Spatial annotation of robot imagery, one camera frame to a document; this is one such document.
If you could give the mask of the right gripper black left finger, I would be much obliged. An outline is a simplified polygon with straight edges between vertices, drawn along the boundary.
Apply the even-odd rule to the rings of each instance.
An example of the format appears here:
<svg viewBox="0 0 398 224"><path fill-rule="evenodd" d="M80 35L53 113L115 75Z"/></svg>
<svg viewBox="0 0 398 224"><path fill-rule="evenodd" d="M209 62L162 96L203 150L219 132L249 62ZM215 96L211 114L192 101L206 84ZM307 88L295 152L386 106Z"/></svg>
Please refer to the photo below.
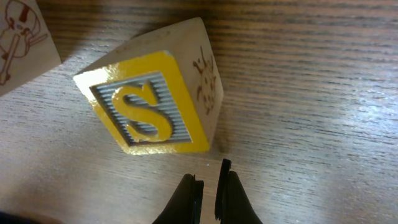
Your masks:
<svg viewBox="0 0 398 224"><path fill-rule="evenodd" d="M153 224L199 224L204 181L185 174Z"/></svg>

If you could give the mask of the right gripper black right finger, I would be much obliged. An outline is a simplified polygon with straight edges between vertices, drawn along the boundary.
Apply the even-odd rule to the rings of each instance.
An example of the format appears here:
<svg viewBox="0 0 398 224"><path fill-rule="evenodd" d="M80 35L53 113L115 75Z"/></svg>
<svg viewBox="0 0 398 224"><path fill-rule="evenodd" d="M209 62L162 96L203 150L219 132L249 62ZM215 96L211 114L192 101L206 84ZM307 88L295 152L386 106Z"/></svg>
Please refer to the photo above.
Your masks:
<svg viewBox="0 0 398 224"><path fill-rule="evenodd" d="M221 224L262 224L231 161L223 159L215 200L215 218Z"/></svg>

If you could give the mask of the yellow S block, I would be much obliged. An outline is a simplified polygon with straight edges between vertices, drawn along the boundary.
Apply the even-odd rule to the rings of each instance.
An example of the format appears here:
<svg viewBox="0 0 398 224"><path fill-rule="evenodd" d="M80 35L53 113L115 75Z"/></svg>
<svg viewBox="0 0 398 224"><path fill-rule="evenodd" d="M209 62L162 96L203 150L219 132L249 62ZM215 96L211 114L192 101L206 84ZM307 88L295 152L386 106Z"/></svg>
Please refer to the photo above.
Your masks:
<svg viewBox="0 0 398 224"><path fill-rule="evenodd" d="M223 86L200 17L135 37L73 79L127 154L212 145Z"/></svg>
<svg viewBox="0 0 398 224"><path fill-rule="evenodd" d="M61 64L36 0L1 0L1 95Z"/></svg>

